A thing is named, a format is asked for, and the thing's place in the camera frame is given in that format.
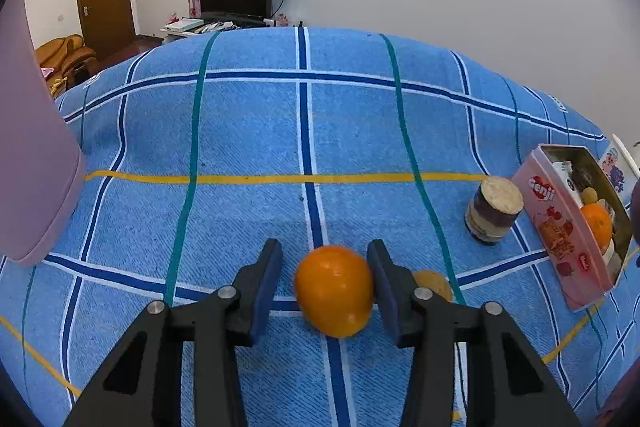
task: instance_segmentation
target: blue bedsheet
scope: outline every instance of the blue bedsheet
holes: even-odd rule
[[[326,338],[305,323],[292,290],[300,259],[327,243],[364,255],[367,243],[380,238],[396,263],[446,272],[414,182],[305,184],[299,177],[411,172],[385,41],[320,28],[227,32],[213,42],[199,86],[211,39],[156,48],[56,101],[88,172],[119,174],[98,172],[86,182],[63,236],[34,269],[2,260],[2,363],[44,426],[61,426],[74,393],[145,304],[165,293],[191,166],[204,177],[178,252],[175,304],[231,282],[268,237],[283,246],[267,332],[254,349],[238,349],[250,425],[397,426],[411,350],[392,345],[377,311],[354,337]],[[448,50],[390,42],[421,172],[510,177],[541,142],[585,145],[596,158],[607,146],[593,123],[542,92]],[[192,143],[194,103],[199,136]],[[276,174],[289,178],[273,183],[269,176]],[[256,177],[241,184],[234,176]],[[463,222],[478,182],[425,186],[467,304],[502,302],[539,354],[548,355],[549,369],[590,425],[636,357],[635,259],[590,322],[585,312],[568,311],[525,214],[499,245],[485,247]],[[24,332],[44,363],[23,352],[11,327]],[[186,347],[185,426],[193,425],[191,357]],[[461,418],[454,424],[462,425],[460,401],[456,410]]]

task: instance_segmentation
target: pink container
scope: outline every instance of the pink container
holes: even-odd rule
[[[0,253],[41,261],[78,202],[84,156],[35,60],[24,0],[0,10]]]
[[[591,174],[593,188],[616,213],[615,254],[624,263],[631,242],[631,222],[624,206],[595,158],[585,147],[539,145],[511,181],[520,189],[524,208],[542,239],[553,264],[564,299],[571,311],[579,311],[597,301],[618,283],[607,266],[578,203],[553,162],[570,161]]]

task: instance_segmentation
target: bolt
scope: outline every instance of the bolt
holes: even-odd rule
[[[162,301],[151,301],[146,307],[146,311],[152,315],[158,315],[162,310],[164,310],[164,302]]]
[[[230,299],[236,296],[236,289],[233,286],[222,286],[218,290],[218,297],[221,299]]]
[[[419,287],[414,290],[414,296],[421,301],[428,301],[433,297],[433,292],[428,288]]]
[[[484,305],[484,309],[492,315],[500,315],[502,313],[502,306],[494,301],[487,302],[487,304]]]

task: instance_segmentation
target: genji logo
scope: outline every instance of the genji logo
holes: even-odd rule
[[[556,190],[548,183],[543,183],[540,176],[529,178],[529,187],[539,200],[553,201]]]
[[[580,261],[580,268],[582,268],[585,272],[588,272],[589,271],[589,258],[587,257],[587,254],[582,252],[578,256],[578,261]]]

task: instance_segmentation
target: yellow round fruit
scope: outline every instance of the yellow round fruit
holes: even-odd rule
[[[296,270],[294,286],[306,319],[330,337],[353,335],[369,321],[373,277],[349,248],[326,245],[310,252]]]

